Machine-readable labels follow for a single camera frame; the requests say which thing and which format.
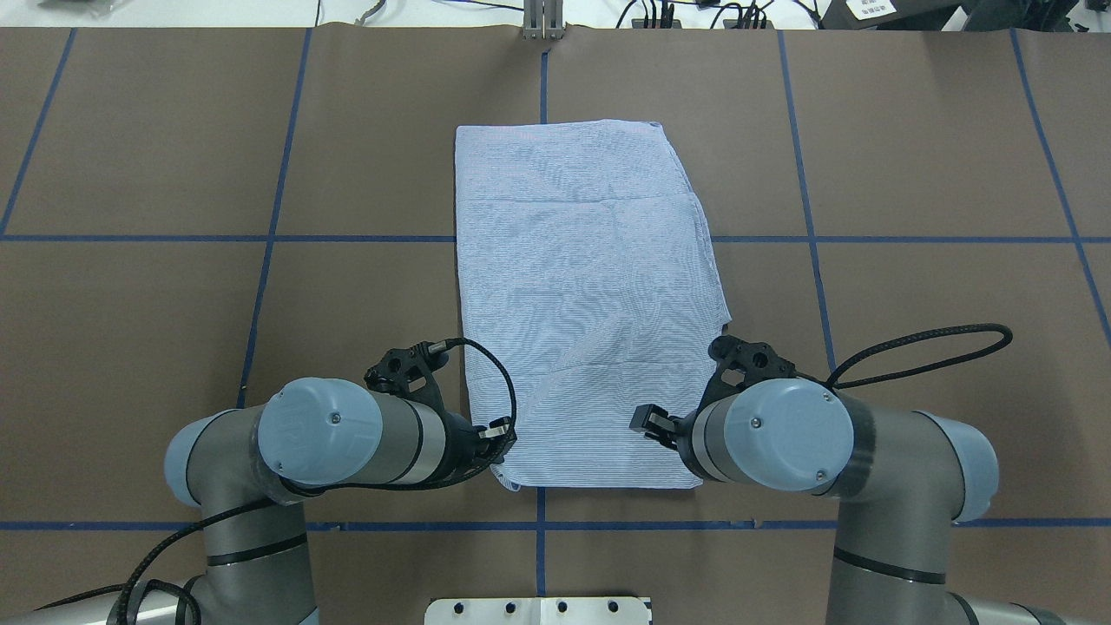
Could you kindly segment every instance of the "wire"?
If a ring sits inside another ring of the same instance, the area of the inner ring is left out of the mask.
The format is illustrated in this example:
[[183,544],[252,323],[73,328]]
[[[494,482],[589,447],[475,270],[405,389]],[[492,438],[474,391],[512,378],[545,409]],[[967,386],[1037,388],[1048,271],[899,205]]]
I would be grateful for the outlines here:
[[[621,17],[618,18],[618,24],[615,27],[613,27],[613,28],[621,28],[621,22],[623,22],[624,21],[624,17],[629,14],[629,9],[632,9],[632,6],[635,4],[635,3],[637,3],[637,0],[629,0],[629,3],[625,4],[624,10],[621,11]],[[644,19],[645,20],[648,19],[648,6],[644,7]]]
[[725,4],[722,4],[721,8],[718,9],[718,14],[713,16],[713,21],[710,22],[711,30],[713,29],[713,27],[718,26],[718,18],[721,17],[721,13],[724,13],[730,7],[737,9],[737,21],[738,22],[741,21],[744,13],[744,7],[741,7],[738,2],[728,2]]
[[[969,352],[968,354],[962,354],[960,356],[954,356],[952,359],[945,359],[944,361],[938,361],[937,363],[931,363],[929,365],[922,365],[921,367],[914,367],[912,370],[904,370],[902,372],[883,374],[881,376],[873,376],[870,379],[863,379],[859,381],[838,383],[838,381],[841,379],[841,376],[845,374],[845,372],[860,364],[860,362],[870,359],[872,356],[875,356],[877,354],[880,354],[882,352],[888,352],[889,350],[895,350],[899,347],[905,347],[908,345],[914,343],[921,343],[923,341],[932,341],[935,339],[942,339],[947,336],[970,335],[980,333],[998,333],[999,335],[1001,335],[1002,339],[982,350],[978,350],[975,352]],[[903,337],[883,342],[879,345],[873,345],[868,350],[858,352],[857,354],[852,355],[852,357],[850,357],[848,361],[841,363],[841,365],[838,366],[838,369],[834,370],[832,374],[830,374],[830,377],[825,380],[824,386],[831,391],[838,389],[854,389],[859,386],[865,386],[869,384],[889,382],[893,380],[917,376],[919,374],[924,374],[928,372],[934,372],[937,370],[941,370],[944,367],[951,367],[953,365],[960,365],[961,363],[975,361],[977,359],[982,359],[984,356],[988,356],[989,354],[994,354],[995,352],[999,352],[1000,350],[1010,345],[1013,339],[1014,334],[1011,332],[1011,330],[1001,324],[972,324],[968,326],[952,326],[948,329],[938,329],[933,331],[914,333],[912,335],[907,335]]]
[[814,26],[818,27],[819,30],[821,30],[821,28],[822,28],[822,14],[818,12],[818,0],[814,0],[814,8],[813,9],[811,9],[810,7],[808,7],[807,4],[804,4],[802,2],[802,0],[791,0],[791,1],[794,2],[795,4],[802,7],[802,10],[807,11],[807,14],[810,16],[810,19],[814,21]]
[[[637,0],[632,0],[629,4],[632,6],[632,4],[635,4],[635,3],[637,3]],[[310,496],[311,495],[321,495],[323,493],[327,493],[329,491],[336,491],[338,488],[367,488],[367,490],[370,490],[370,491],[434,491],[437,488],[447,488],[448,486],[454,486],[456,484],[461,484],[461,483],[467,482],[468,480],[470,480],[470,478],[472,478],[472,477],[474,477],[474,476],[477,476],[477,475],[486,472],[488,468],[490,468],[490,465],[493,464],[493,461],[497,460],[497,458],[500,458],[506,453],[506,446],[509,445],[509,441],[512,438],[512,435],[516,434],[516,432],[517,432],[517,391],[513,387],[513,380],[509,376],[509,371],[507,371],[506,366],[501,364],[501,361],[498,361],[497,356],[494,356],[486,347],[482,347],[482,345],[480,345],[478,342],[471,341],[471,340],[466,339],[466,337],[459,337],[459,339],[449,339],[449,340],[444,341],[443,343],[446,343],[448,345],[449,350],[454,349],[454,347],[459,347],[461,345],[467,345],[469,347],[473,347],[476,351],[478,351],[480,354],[482,354],[482,356],[484,356],[487,359],[487,361],[490,361],[490,363],[498,370],[498,373],[501,374],[501,377],[504,379],[504,381],[506,381],[506,391],[509,393],[509,424],[507,426],[506,434],[501,436],[501,441],[498,444],[498,447],[496,447],[493,450],[490,450],[487,453],[486,460],[483,460],[478,465],[476,465],[474,467],[471,467],[466,473],[462,473],[462,474],[460,474],[457,477],[451,477],[451,478],[448,478],[448,480],[441,480],[441,481],[438,481],[438,482],[423,483],[423,484],[353,484],[353,483],[352,484],[348,484],[348,483],[344,483],[344,484],[332,484],[332,485],[329,485],[329,486],[322,486],[320,488],[303,488],[303,487],[297,486],[293,483],[287,482],[284,480],[282,481],[282,484],[284,484],[287,488],[289,488],[290,491],[292,491],[294,493],[300,493],[300,494],[310,495]]]
[[189,607],[189,612],[193,615],[193,625],[201,625],[201,606],[197,603],[197,597],[194,597],[192,593],[186,591],[177,584],[170,584],[169,582],[162,582],[161,579],[147,581],[147,588],[143,591],[143,596],[151,591],[161,591],[168,595],[177,597],[179,602],[184,602],[186,606]]
[[104,586],[102,588],[97,588],[94,591],[86,591],[84,593],[78,593],[72,597],[66,597],[64,599],[58,599],[53,603],[48,603],[42,607],[34,608],[34,612],[40,609],[50,609],[51,607],[58,607],[62,605],[69,605],[71,603],[83,602],[84,599],[91,599],[92,597],[99,597],[101,595],[109,595],[112,593],[119,593],[123,589],[123,584],[112,584],[111,586]]
[[361,18],[354,20],[356,26],[366,26],[367,20],[369,20],[374,13],[382,10],[386,7],[386,0],[378,0],[378,3],[370,8],[369,11],[362,14]]
[[[239,506],[238,508],[232,508],[230,511],[226,511],[220,514],[202,518],[201,521],[193,523],[191,525],[187,525],[186,527],[179,530],[178,532],[174,532],[172,535],[170,535],[161,543],[156,545],[154,548],[147,554],[147,557],[144,557],[142,562],[139,563],[139,566],[136,567],[136,569],[131,573],[131,577],[129,577],[126,583],[113,584],[111,586],[103,586],[101,588],[96,588],[92,591],[86,591],[84,593],[79,593],[77,595],[66,597],[64,599],[59,599],[57,602],[49,603],[42,607],[36,608],[34,612],[38,612],[40,609],[50,609],[52,607],[69,605],[77,602],[82,602],[84,599],[91,599],[93,597],[109,595],[112,593],[119,593],[120,597],[119,599],[117,599],[117,605],[119,605],[120,607],[117,611],[116,623],[117,625],[133,625],[133,623],[128,623],[127,606],[129,603],[131,603],[131,595],[134,593],[136,587],[139,585],[139,579],[142,577],[142,574],[146,573],[148,568],[150,568],[150,565],[151,563],[154,562],[154,558],[161,555],[161,553],[164,552],[167,548],[169,548],[170,545],[177,543],[178,541],[184,538],[186,536],[189,536],[190,534],[193,534],[194,532],[204,530],[210,525],[216,525],[217,523],[220,523],[221,521],[227,521],[233,516],[239,516],[244,513],[259,511],[273,505],[276,504],[270,500],[259,500],[258,502],[252,502],[244,506]],[[162,582],[161,579],[148,579],[147,586],[143,589],[143,596],[147,596],[147,593],[151,591],[161,591],[169,595],[173,595],[180,602],[184,602],[184,604],[189,607],[189,609],[193,614],[193,625],[201,625],[200,604],[197,602],[197,597],[194,597],[191,593],[189,593],[189,591],[186,591],[184,588],[176,584],[170,584],[169,582]]]
[[[151,563],[154,562],[154,558],[161,555],[161,553],[164,552],[167,548],[169,548],[170,545],[177,543],[178,541],[184,538],[186,536],[189,536],[190,534],[193,534],[194,532],[204,530],[210,525],[216,525],[221,521],[227,521],[233,516],[239,516],[241,514],[246,514],[249,512],[268,508],[273,505],[277,504],[274,504],[270,500],[259,500],[258,502],[252,502],[250,504],[239,506],[238,508],[231,508],[230,511],[224,511],[220,514],[216,514],[210,517],[202,518],[197,523],[187,525],[186,527],[174,532],[169,537],[164,538],[158,545],[154,545],[154,548],[147,554],[147,557],[142,558],[142,562],[139,563],[139,566],[137,566],[136,569],[131,572],[131,577],[128,577],[128,581],[123,583],[123,587],[120,588],[120,598],[118,602],[120,607],[117,611],[116,625],[134,625],[133,623],[128,623],[128,604],[131,603],[131,594],[134,593],[136,586],[139,584],[139,578],[142,577],[142,574],[146,573],[148,568],[150,568],[150,565]],[[184,589],[182,589],[181,593],[182,596],[189,595],[189,593],[187,593]],[[186,601],[186,603],[189,604],[191,608],[194,605],[197,605],[196,598],[192,601],[192,603],[190,603],[188,599]],[[198,608],[193,614],[200,615],[200,609]]]

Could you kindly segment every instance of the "white floor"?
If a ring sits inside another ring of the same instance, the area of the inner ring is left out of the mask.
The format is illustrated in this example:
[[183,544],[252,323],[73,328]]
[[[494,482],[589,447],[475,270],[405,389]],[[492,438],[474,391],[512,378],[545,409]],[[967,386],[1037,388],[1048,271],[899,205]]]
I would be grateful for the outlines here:
[[[520,6],[521,0],[494,0]],[[332,21],[353,22],[376,0],[0,0],[0,26],[53,27],[306,27]],[[824,12],[830,0],[819,0]],[[613,28],[624,0],[564,0],[569,23]],[[812,29],[810,17],[791,0],[774,0],[767,9],[780,29]],[[677,6],[683,28],[708,28],[717,9]],[[1111,18],[1083,8],[1069,16],[1093,31],[1108,32]],[[625,18],[643,17],[638,2]],[[727,11],[725,18],[733,17]],[[521,13],[449,0],[387,0],[368,26],[448,27],[520,24]]]

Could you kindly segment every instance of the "white label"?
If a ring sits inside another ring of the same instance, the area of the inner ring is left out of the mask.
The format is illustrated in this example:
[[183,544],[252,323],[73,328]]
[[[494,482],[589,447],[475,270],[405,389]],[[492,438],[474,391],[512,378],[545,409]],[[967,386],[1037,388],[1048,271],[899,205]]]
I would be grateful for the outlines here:
[[845,4],[858,20],[870,20],[895,12],[891,0],[845,0]]

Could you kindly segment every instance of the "gray joint cap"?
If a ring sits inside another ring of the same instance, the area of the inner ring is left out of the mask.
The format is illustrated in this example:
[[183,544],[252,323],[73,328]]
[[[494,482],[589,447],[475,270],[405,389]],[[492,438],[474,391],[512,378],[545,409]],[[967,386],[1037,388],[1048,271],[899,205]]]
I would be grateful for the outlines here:
[[270,399],[259,417],[259,453],[270,471],[310,486],[359,472],[382,441],[382,411],[342,380],[301,379]]
[[852,456],[849,411],[805,380],[770,380],[745,390],[729,407],[723,430],[733,463],[777,491],[830,484]]
[[979,430],[961,422],[945,420],[914,411],[935,423],[957,453],[964,477],[964,505],[953,521],[964,523],[983,516],[991,507],[991,498],[999,491],[999,458],[991,442]]
[[312,614],[304,617],[300,625],[320,625],[320,608],[312,611]]
[[170,491],[173,492],[173,496],[178,498],[179,502],[187,506],[192,506],[194,508],[201,507],[197,500],[193,498],[193,494],[189,492],[189,482],[187,475],[189,473],[189,455],[193,452],[193,446],[197,445],[197,440],[201,437],[204,433],[204,429],[218,417],[227,415],[228,413],[234,413],[237,409],[230,411],[224,411],[222,413],[217,413],[211,417],[201,420],[199,422],[193,422],[186,427],[181,429],[181,432],[173,436],[170,441],[170,446],[166,450],[166,460],[162,461],[162,475],[166,476],[166,483],[170,485]]

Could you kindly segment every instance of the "white mounting plate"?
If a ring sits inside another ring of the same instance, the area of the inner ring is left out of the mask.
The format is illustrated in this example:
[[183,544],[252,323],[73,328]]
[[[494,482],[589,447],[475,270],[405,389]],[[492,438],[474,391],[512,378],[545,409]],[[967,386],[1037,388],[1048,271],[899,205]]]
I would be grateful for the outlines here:
[[652,625],[651,606],[647,597],[437,599],[424,625]]

